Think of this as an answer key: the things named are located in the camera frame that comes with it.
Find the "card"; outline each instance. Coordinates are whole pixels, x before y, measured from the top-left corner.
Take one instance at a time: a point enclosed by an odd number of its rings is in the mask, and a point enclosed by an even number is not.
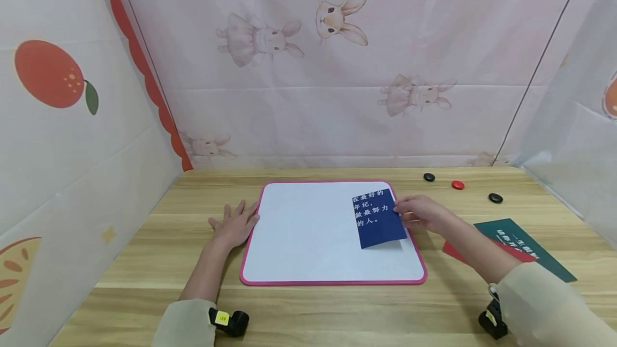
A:
[[[523,252],[522,250],[519,250],[518,248],[513,248],[512,246],[504,245],[503,243],[495,241],[495,240],[493,240],[493,242],[495,244],[499,245],[500,248],[503,249],[504,251],[506,251],[507,253],[510,253],[512,256],[514,256],[517,259],[519,259],[519,261],[522,261],[522,262],[536,261],[536,258],[531,256],[531,254],[529,254],[527,252]],[[460,262],[464,262],[467,265],[469,264],[464,259],[463,255],[460,254],[458,252],[458,250],[454,249],[454,246],[452,246],[452,244],[450,244],[449,242],[446,242],[443,245],[443,248],[441,250],[442,250],[443,253],[446,253],[448,256],[451,256],[451,257],[455,258],[456,260],[458,260]]]
[[[562,279],[562,281],[567,283],[576,282],[577,279],[575,275],[570,273],[570,271],[556,261],[547,250],[540,246],[511,218],[479,222],[475,224],[475,226],[480,233],[498,243],[502,248],[506,249],[507,247],[508,252],[520,261],[536,261],[541,266],[551,271],[556,277]],[[449,243],[446,243],[442,250],[450,256],[465,262],[458,252],[454,251],[455,253],[452,253],[454,249],[450,249],[451,247]]]
[[[393,210],[390,189],[361,194],[352,198],[352,203],[362,249],[407,238],[401,217]]]

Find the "beige sleeve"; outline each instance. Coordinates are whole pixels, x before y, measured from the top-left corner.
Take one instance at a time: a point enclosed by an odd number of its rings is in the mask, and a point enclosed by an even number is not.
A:
[[[153,347],[212,347],[216,327],[210,323],[211,301],[182,300],[167,307],[154,333]]]
[[[522,346],[617,346],[617,334],[567,283],[536,262],[513,269],[496,286],[503,321]]]

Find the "orange illustration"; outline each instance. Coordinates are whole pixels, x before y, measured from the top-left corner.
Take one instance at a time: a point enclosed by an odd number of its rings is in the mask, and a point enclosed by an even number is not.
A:
[[[24,238],[0,251],[0,335],[11,328],[40,237]]]
[[[81,69],[60,47],[44,40],[27,40],[15,52],[17,76],[36,99],[54,108],[73,106],[86,91],[92,115],[99,107],[94,86],[84,79]]]
[[[615,78],[613,78],[613,82],[604,91],[602,108],[609,118],[617,119],[617,79]]]

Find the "green card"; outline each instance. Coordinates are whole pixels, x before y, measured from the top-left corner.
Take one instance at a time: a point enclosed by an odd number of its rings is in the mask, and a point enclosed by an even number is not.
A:
[[[567,283],[576,282],[575,275],[571,274],[564,266],[556,261],[547,250],[541,247],[527,234],[527,232],[520,228],[512,218],[479,222],[475,224],[475,226],[486,237],[531,254],[531,256],[537,259],[537,262],[540,263],[541,266],[551,271],[556,277],[562,279],[562,281]]]

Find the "whiteboard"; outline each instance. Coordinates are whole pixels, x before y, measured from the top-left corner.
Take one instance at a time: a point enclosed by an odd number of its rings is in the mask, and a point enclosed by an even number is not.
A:
[[[361,249],[352,198],[385,181],[274,182],[240,269],[246,285],[421,284],[426,267],[407,238]]]

